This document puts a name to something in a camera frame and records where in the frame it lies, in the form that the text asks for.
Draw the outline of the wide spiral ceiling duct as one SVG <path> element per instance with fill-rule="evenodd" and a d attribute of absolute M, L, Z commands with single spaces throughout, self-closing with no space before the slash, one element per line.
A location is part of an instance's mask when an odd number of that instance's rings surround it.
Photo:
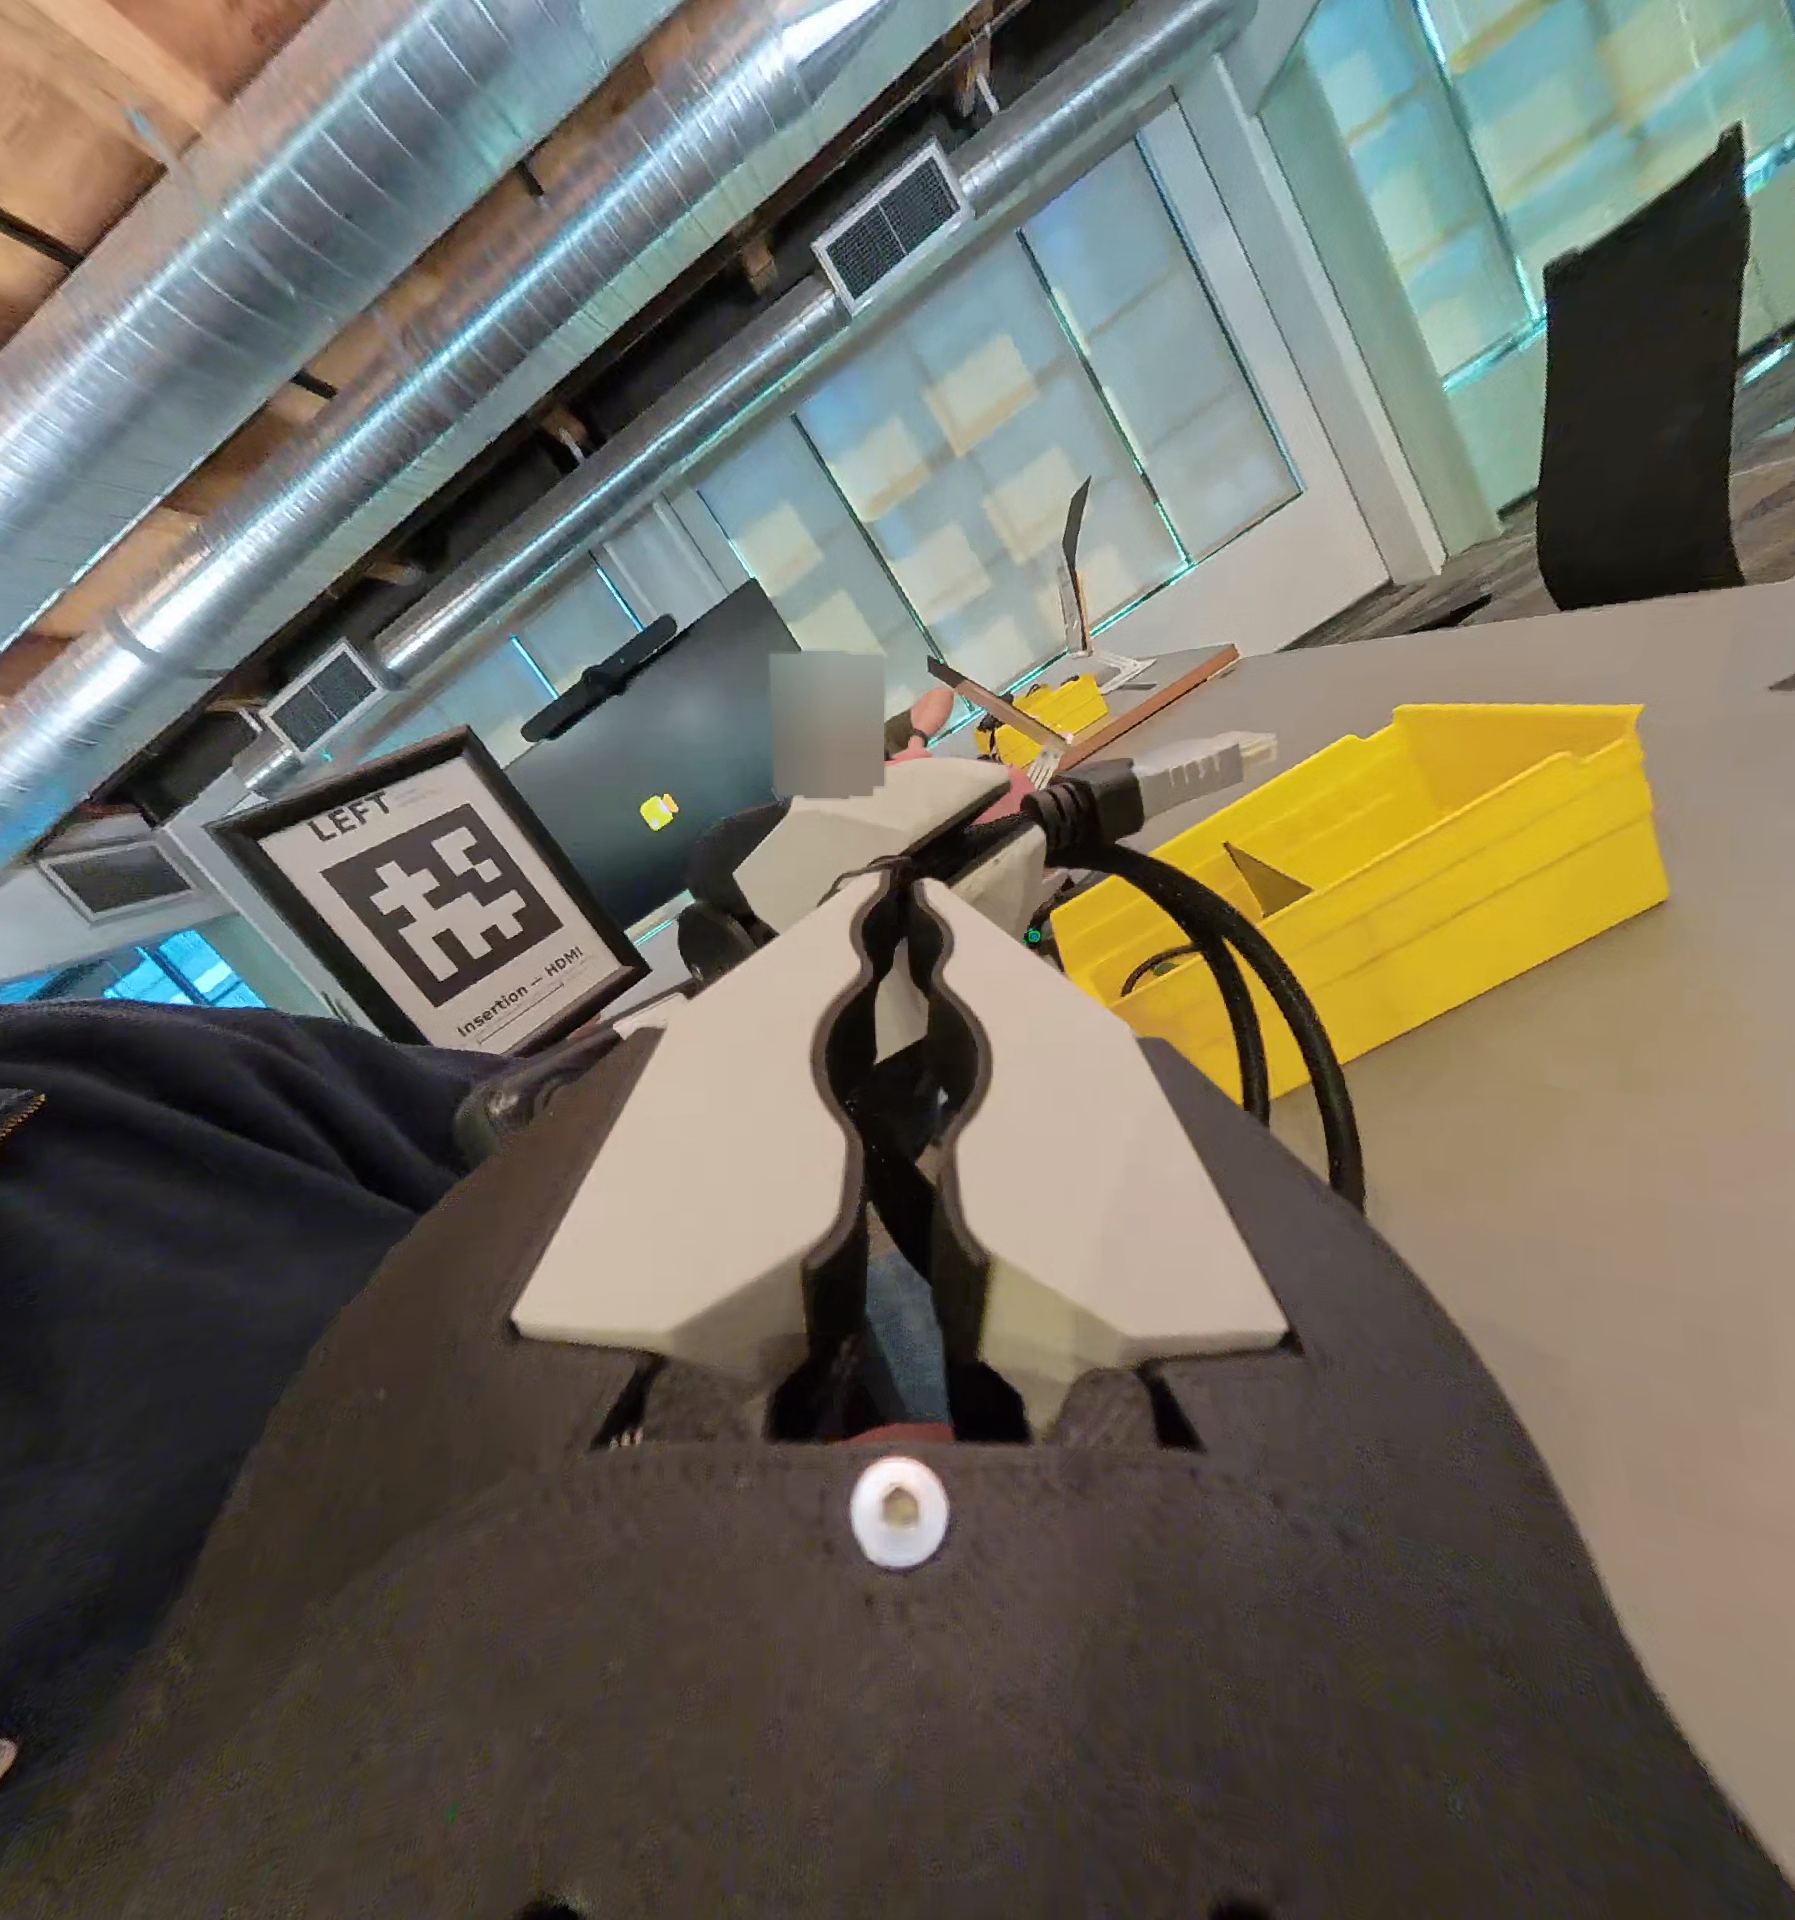
<path fill-rule="evenodd" d="M 712 253 L 980 5 L 688 5 L 552 140 L 540 198 L 0 710 L 0 881 Z"/>
<path fill-rule="evenodd" d="M 322 7 L 0 349 L 0 655 L 672 12 Z"/>

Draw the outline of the black video bar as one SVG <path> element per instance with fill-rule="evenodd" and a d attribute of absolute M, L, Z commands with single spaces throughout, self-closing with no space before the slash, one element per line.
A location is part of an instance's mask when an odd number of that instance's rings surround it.
<path fill-rule="evenodd" d="M 608 659 L 588 666 L 576 684 L 522 722 L 522 738 L 538 747 L 572 732 L 592 713 L 620 699 L 630 684 L 662 661 L 680 641 L 676 616 L 664 615 L 640 628 Z"/>

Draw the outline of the black highback office chair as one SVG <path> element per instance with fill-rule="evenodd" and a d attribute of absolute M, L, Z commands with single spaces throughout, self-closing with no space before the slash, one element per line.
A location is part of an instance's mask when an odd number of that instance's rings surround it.
<path fill-rule="evenodd" d="M 1543 271 L 1533 556 L 1559 613 L 1745 578 L 1729 520 L 1749 206 L 1743 129 Z"/>

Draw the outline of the tilted dark board on stand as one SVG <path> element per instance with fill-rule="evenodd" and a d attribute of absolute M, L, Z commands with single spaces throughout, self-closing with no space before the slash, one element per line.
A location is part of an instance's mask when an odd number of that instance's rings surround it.
<path fill-rule="evenodd" d="M 960 674 L 958 669 L 950 666 L 948 663 L 930 657 L 926 661 L 926 671 L 936 683 L 944 684 L 956 696 L 990 717 L 998 729 L 1010 729 L 1026 735 L 1040 753 L 1056 753 L 1061 756 L 1069 748 L 1069 732 L 1054 730 L 1044 721 L 1030 715 L 1026 709 L 1016 707 L 1000 693 L 988 690 L 986 686 Z"/>
<path fill-rule="evenodd" d="M 1081 671 L 1107 696 L 1139 683 L 1153 663 L 1107 652 L 1093 641 L 1079 572 L 1079 540 L 1089 493 L 1091 478 L 1083 478 L 1067 503 L 1058 546 L 1056 590 L 1065 650 L 1081 663 Z"/>

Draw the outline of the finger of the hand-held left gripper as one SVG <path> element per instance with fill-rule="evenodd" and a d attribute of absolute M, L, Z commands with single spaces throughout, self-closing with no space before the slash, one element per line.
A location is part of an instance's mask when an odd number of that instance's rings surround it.
<path fill-rule="evenodd" d="M 868 795 L 798 797 L 748 855 L 748 913 L 786 934 L 840 878 L 884 861 L 910 861 L 922 876 L 962 882 L 1028 830 L 1032 795 L 1020 770 L 920 756 L 886 765 Z"/>
<path fill-rule="evenodd" d="M 928 841 L 928 878 L 1006 934 L 1026 934 L 1046 898 L 1042 826 L 954 826 Z"/>

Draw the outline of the wooden side table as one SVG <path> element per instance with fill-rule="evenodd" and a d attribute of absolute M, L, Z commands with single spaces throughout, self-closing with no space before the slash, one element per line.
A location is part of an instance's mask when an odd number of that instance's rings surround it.
<path fill-rule="evenodd" d="M 1149 672 L 1139 683 L 1127 684 L 1125 688 L 1105 696 L 1109 709 L 1107 722 L 1095 732 L 1073 736 L 1061 765 L 1075 766 L 1093 756 L 1107 756 L 1109 750 L 1123 745 L 1125 735 L 1133 732 L 1141 722 L 1173 707 L 1213 679 L 1231 672 L 1241 663 L 1241 655 L 1231 644 L 1221 646 L 1203 659 L 1173 655 L 1171 659 L 1165 657 L 1153 663 Z M 1059 683 L 1067 680 L 1071 674 L 1083 672 L 1065 666 L 1061 672 L 1056 671 L 1042 680 Z"/>

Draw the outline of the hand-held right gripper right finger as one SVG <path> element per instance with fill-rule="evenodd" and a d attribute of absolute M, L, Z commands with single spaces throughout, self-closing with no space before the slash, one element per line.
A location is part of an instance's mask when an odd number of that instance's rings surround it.
<path fill-rule="evenodd" d="M 1143 1047 L 944 882 L 910 974 L 948 1097 L 932 1286 L 948 1361 L 1052 1433 L 1095 1372 L 1277 1348 L 1289 1322 Z"/>

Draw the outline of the small yellow bin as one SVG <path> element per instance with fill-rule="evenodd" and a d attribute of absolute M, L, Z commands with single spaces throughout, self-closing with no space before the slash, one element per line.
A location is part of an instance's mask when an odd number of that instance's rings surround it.
<path fill-rule="evenodd" d="M 1028 735 L 1032 738 L 1032 748 L 1038 747 L 1030 730 L 1030 724 L 1065 735 L 1075 738 L 1081 732 L 1095 732 L 1109 718 L 1107 699 L 1101 693 L 1101 686 L 1093 674 L 1071 674 L 1067 680 L 1042 680 L 1022 688 L 1016 688 L 1008 696 L 1008 707 L 1012 713 L 1028 715 L 1028 722 L 1010 722 L 986 718 L 988 729 L 1006 726 Z"/>

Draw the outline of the framed marker sign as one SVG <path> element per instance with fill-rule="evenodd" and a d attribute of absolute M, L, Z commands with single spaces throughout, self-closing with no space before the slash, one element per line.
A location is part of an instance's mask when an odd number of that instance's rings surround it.
<path fill-rule="evenodd" d="M 524 1058 L 650 974 L 468 729 L 248 806 L 210 835 L 404 1044 Z"/>

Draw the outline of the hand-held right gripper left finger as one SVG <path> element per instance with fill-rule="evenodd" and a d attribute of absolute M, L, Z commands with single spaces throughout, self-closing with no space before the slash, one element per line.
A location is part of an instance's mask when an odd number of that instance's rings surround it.
<path fill-rule="evenodd" d="M 538 1343 L 650 1355 L 774 1389 L 862 1310 L 862 1140 L 830 1044 L 874 1039 L 868 927 L 890 874 L 846 878 L 658 1035 L 516 1306 Z"/>

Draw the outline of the narrow spiral duct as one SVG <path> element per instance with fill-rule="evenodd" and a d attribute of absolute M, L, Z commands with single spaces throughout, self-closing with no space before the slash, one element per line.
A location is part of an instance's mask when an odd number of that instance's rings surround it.
<path fill-rule="evenodd" d="M 772 420 L 838 361 L 876 343 L 928 300 L 970 255 L 1018 229 L 1040 204 L 1135 134 L 1171 85 L 1135 100 L 1028 96 L 968 148 L 978 219 L 908 261 L 882 299 L 848 315 L 814 273 L 654 403 L 596 459 L 480 546 L 370 649 L 372 669 L 396 690 L 430 683 L 462 649 L 512 625 L 566 586 L 596 546 L 692 482 L 726 446 Z"/>

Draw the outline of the white duct vent grille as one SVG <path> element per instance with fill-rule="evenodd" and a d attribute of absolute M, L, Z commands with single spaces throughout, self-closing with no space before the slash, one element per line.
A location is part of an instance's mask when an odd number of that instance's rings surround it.
<path fill-rule="evenodd" d="M 386 686 L 370 661 L 342 638 L 264 702 L 260 722 L 290 753 L 308 756 L 384 696 Z"/>
<path fill-rule="evenodd" d="M 824 229 L 814 239 L 814 259 L 844 312 L 856 318 L 974 225 L 970 192 L 942 142 L 932 140 Z"/>
<path fill-rule="evenodd" d="M 36 870 L 94 927 L 198 895 L 190 869 L 156 836 L 48 852 Z"/>

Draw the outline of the large black screen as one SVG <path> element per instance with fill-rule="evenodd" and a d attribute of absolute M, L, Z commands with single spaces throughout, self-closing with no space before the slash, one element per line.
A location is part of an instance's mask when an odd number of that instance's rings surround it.
<path fill-rule="evenodd" d="M 526 808 L 624 929 L 688 891 L 710 828 L 772 805 L 770 661 L 796 652 L 766 588 L 748 583 L 622 696 L 510 765 Z M 670 828 L 640 818 L 650 795 L 678 800 Z"/>

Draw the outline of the yellow plastic bin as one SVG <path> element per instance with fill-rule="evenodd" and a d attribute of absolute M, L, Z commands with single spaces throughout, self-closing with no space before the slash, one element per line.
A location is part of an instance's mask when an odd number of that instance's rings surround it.
<path fill-rule="evenodd" d="M 1409 705 L 1155 849 L 1259 927 L 1349 1065 L 1659 906 L 1637 705 Z"/>

